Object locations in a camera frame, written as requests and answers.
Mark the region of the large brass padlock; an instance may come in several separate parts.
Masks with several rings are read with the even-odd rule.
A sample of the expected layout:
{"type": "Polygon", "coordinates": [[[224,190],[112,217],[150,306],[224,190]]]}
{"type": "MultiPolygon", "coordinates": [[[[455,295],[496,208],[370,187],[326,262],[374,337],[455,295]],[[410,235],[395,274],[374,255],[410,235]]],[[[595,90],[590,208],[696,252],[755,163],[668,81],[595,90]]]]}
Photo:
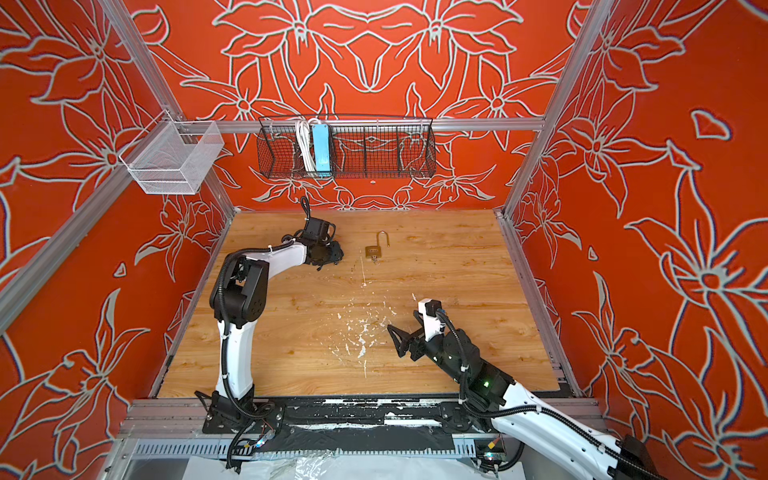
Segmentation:
{"type": "Polygon", "coordinates": [[[376,243],[374,245],[368,245],[365,247],[365,257],[369,260],[371,260],[374,264],[376,264],[381,258],[383,254],[383,248],[381,244],[381,236],[384,236],[384,239],[386,240],[386,245],[390,245],[390,238],[389,233],[380,230],[376,233],[376,243]]]}

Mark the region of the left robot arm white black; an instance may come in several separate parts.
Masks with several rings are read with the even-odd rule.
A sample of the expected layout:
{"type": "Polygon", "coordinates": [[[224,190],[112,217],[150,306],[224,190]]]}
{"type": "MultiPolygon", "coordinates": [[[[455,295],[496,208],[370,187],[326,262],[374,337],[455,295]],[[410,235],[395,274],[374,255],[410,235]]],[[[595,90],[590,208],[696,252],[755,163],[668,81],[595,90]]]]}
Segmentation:
{"type": "Polygon", "coordinates": [[[308,265],[321,270],[343,259],[334,239],[336,226],[311,213],[300,199],[305,223],[277,246],[240,249],[228,254],[216,277],[209,304],[219,331],[219,372],[212,394],[197,392],[206,408],[203,432],[219,434],[247,429],[265,420],[272,406],[255,400],[252,373],[253,337],[267,306],[269,281],[289,269],[308,265]]]}

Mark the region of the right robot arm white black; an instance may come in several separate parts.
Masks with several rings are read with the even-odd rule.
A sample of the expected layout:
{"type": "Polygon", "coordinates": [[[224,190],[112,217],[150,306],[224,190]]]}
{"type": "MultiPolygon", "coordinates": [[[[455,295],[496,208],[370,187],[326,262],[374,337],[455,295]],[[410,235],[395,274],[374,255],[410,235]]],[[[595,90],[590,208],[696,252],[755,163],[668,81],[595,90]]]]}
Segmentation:
{"type": "Polygon", "coordinates": [[[478,467],[498,472],[512,466],[525,448],[577,479],[660,479],[645,445],[627,435],[619,439],[589,427],[540,399],[482,358],[438,300],[425,299],[414,317],[420,328],[408,333],[394,325],[387,331],[399,357],[431,360],[458,385],[458,407],[483,428],[516,440],[512,459],[480,459],[478,467]]]}

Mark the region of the blue white box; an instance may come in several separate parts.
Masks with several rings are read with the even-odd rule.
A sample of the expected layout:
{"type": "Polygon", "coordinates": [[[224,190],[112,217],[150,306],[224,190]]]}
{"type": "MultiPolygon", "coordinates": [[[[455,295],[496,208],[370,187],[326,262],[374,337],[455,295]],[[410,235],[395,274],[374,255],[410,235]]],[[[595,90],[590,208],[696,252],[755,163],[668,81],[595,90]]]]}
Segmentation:
{"type": "Polygon", "coordinates": [[[320,177],[328,177],[331,172],[330,133],[327,125],[319,123],[312,126],[312,138],[315,155],[315,170],[320,177]]]}

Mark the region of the clear plastic bin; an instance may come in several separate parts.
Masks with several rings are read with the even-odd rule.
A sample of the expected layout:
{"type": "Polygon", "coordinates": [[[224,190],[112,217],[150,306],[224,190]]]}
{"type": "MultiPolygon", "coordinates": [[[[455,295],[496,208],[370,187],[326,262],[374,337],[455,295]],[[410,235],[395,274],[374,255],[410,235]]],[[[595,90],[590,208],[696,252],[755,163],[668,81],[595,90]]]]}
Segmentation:
{"type": "Polygon", "coordinates": [[[193,195],[223,147],[215,122],[164,121],[140,140],[122,163],[146,194],[193,195]]]}

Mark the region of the aluminium frame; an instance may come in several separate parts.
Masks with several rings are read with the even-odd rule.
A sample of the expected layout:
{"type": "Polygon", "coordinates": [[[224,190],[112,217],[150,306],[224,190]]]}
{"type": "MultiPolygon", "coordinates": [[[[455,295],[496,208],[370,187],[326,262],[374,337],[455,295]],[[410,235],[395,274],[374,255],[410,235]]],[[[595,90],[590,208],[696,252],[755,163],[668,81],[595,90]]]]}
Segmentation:
{"type": "MultiPolygon", "coordinates": [[[[262,126],[322,121],[399,130],[408,167],[419,118],[544,113],[587,1],[129,1],[173,95],[160,104],[98,1],[1,5],[1,289],[108,189],[171,116],[231,121],[215,182],[244,210],[490,206],[512,175],[499,132],[453,133],[483,160],[432,178],[289,177],[258,162],[262,126]],[[250,124],[251,131],[244,125],[250,124]]],[[[1,336],[1,475],[92,479],[128,403],[146,395],[225,225],[211,187],[128,186],[1,336]]]]}

